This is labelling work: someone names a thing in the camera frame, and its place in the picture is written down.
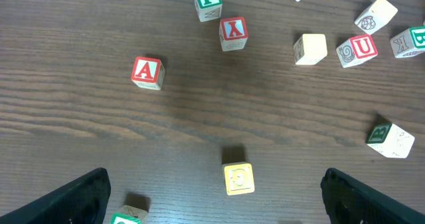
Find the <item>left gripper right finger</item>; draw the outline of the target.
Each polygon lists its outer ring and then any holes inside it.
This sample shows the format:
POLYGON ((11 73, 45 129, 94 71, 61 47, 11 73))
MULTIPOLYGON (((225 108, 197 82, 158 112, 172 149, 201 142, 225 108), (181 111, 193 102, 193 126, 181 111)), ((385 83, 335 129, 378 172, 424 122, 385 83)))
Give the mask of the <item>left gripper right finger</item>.
POLYGON ((332 223, 424 223, 424 214, 338 169, 329 168, 320 187, 332 223))

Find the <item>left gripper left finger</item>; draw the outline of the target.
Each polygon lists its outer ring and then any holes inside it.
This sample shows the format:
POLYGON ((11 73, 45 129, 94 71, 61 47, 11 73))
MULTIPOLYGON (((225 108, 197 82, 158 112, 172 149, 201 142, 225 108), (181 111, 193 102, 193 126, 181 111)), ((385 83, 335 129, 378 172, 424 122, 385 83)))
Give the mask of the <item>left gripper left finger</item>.
POLYGON ((107 170, 96 168, 1 216, 1 224, 102 223, 111 194, 107 170))

